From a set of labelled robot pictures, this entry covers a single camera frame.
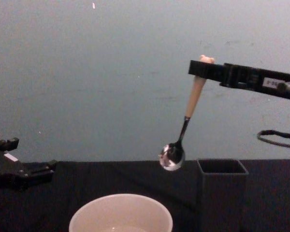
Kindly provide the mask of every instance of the spoon bowl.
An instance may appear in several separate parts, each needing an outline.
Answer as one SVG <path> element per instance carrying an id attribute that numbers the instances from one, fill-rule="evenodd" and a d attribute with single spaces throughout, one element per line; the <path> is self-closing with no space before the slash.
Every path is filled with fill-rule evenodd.
<path id="1" fill-rule="evenodd" d="M 184 161 L 185 152 L 180 140 L 176 143 L 171 143 L 164 146 L 159 155 L 160 165 L 168 171 L 175 171 L 179 169 Z"/>

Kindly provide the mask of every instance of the black container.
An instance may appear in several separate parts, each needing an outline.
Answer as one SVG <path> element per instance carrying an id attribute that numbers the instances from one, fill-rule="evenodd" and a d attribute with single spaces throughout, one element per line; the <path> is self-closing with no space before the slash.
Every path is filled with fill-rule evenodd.
<path id="1" fill-rule="evenodd" d="M 236 159 L 197 160 L 197 232 L 239 232 L 248 171 Z"/>

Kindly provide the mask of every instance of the white bowl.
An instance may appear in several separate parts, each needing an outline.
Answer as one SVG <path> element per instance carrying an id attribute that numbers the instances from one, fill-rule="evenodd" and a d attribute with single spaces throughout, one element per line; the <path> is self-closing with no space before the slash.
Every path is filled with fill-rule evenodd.
<path id="1" fill-rule="evenodd" d="M 161 203 L 135 194 L 95 199 L 72 217 L 69 232 L 171 232 L 173 220 Z"/>

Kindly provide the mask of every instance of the table surface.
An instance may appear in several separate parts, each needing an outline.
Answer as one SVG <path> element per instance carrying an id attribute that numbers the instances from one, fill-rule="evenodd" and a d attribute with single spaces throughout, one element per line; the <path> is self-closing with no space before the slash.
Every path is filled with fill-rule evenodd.
<path id="1" fill-rule="evenodd" d="M 242 163 L 249 171 L 242 231 L 290 232 L 290 159 Z M 158 200 L 169 209 L 174 232 L 192 232 L 196 171 L 196 161 L 186 161 L 175 172 L 163 170 L 157 161 L 59 162 L 50 183 L 24 192 L 0 189 L 0 232 L 67 232 L 81 206 L 117 193 Z"/>

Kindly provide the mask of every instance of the bowl rim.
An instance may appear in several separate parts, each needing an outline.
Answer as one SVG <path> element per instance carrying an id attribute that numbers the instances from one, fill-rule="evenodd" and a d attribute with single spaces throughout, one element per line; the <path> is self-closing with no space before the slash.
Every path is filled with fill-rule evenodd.
<path id="1" fill-rule="evenodd" d="M 163 205 L 161 204 L 160 202 L 158 202 L 157 200 L 155 199 L 152 199 L 150 197 L 147 197 L 147 196 L 144 196 L 144 195 L 139 195 L 139 194 L 132 194 L 132 193 L 119 193 L 119 194 L 111 194 L 111 195 L 107 195 L 107 196 L 103 196 L 103 197 L 99 197 L 99 198 L 96 198 L 88 203 L 86 203 L 85 205 L 83 205 L 81 208 L 79 208 L 75 214 L 73 215 L 73 217 L 71 218 L 70 220 L 70 224 L 69 224 L 69 232 L 72 231 L 72 227 L 74 225 L 74 222 L 77 218 L 77 216 L 87 207 L 89 207 L 91 204 L 93 203 L 96 203 L 96 202 L 99 202 L 99 201 L 103 201 L 107 198 L 112 198 L 112 197 L 123 197 L 123 196 L 126 196 L 126 197 L 136 197 L 136 198 L 143 198 L 145 200 L 148 200 L 148 201 L 151 201 L 153 203 L 155 203 L 156 205 L 158 205 L 166 214 L 167 218 L 168 218 L 168 221 L 169 221 L 169 227 L 167 229 L 166 232 L 172 232 L 172 228 L 173 228 L 173 219 L 172 219 L 172 215 L 171 213 L 169 212 L 169 210 Z"/>

